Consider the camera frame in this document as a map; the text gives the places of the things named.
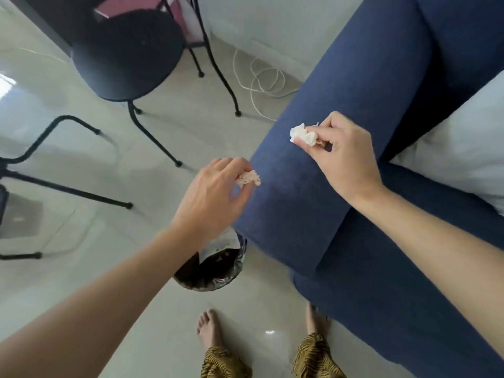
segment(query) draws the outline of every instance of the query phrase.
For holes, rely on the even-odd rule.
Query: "pink object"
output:
[[[110,18],[136,9],[155,9],[160,1],[161,0],[105,0],[96,10],[105,17]],[[173,13],[173,18],[175,18],[175,21],[180,25],[187,38],[189,32],[187,30],[186,21],[182,15],[179,0],[168,0],[168,4]]]

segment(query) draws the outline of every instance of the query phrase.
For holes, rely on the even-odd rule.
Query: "person's left hand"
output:
[[[241,215],[252,194],[254,183],[248,183],[238,195],[231,196],[242,171],[252,171],[252,165],[244,158],[213,159],[190,184],[172,226],[191,230],[202,243],[219,236]]]

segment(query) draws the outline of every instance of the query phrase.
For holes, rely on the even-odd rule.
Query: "patterned pants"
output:
[[[329,345],[320,333],[307,336],[297,350],[292,372],[297,378],[346,378],[331,358]],[[252,369],[224,347],[207,350],[201,378],[251,378]]]

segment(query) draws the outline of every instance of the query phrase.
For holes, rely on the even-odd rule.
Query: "foot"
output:
[[[306,331],[308,334],[318,332],[325,337],[327,336],[330,324],[331,321],[328,317],[322,315],[309,302],[306,304]]]
[[[204,312],[198,321],[196,334],[205,350],[213,346],[223,346],[219,319],[215,310]]]

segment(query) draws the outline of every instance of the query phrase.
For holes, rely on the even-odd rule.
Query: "white cable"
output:
[[[272,119],[272,118],[269,118],[267,117],[266,115],[262,114],[259,109],[255,106],[255,103],[254,103],[254,94],[253,93],[262,93],[262,94],[266,94],[268,97],[272,97],[272,98],[284,98],[286,97],[287,95],[291,95],[292,93],[295,93],[299,90],[299,88],[296,88],[294,90],[291,90],[291,91],[288,91],[286,93],[283,93],[283,94],[279,94],[283,91],[284,87],[285,87],[285,74],[283,71],[277,69],[276,67],[267,67],[266,69],[262,69],[261,71],[259,71],[258,73],[256,73],[254,71],[254,63],[255,61],[258,59],[257,57],[255,57],[252,62],[250,63],[250,71],[252,72],[252,74],[254,75],[254,78],[252,79],[252,82],[250,84],[250,87],[248,88],[247,86],[244,86],[242,85],[242,82],[240,81],[240,78],[238,77],[238,74],[236,73],[236,65],[235,65],[235,62],[236,62],[236,54],[238,54],[238,49],[236,49],[234,51],[234,56],[233,56],[233,71],[234,71],[234,75],[236,77],[236,80],[238,81],[239,85],[244,88],[245,90],[249,90],[250,91],[250,100],[252,101],[252,106],[255,108],[255,110],[257,111],[257,113],[259,115],[261,115],[261,117],[264,117],[266,119],[269,119],[269,120],[272,120],[272,121],[276,121],[276,119]],[[259,79],[259,75],[261,75],[262,73],[264,73],[265,71],[268,71],[268,70],[274,70],[276,72],[276,76],[275,76],[275,81],[271,84],[270,87],[264,89],[261,85],[261,80]],[[282,78],[282,85],[280,88],[274,90],[277,82],[278,82],[278,79],[279,79],[279,75],[281,76]],[[254,88],[254,83],[255,83],[255,80],[257,80],[257,83],[259,85],[259,89],[257,88]]]

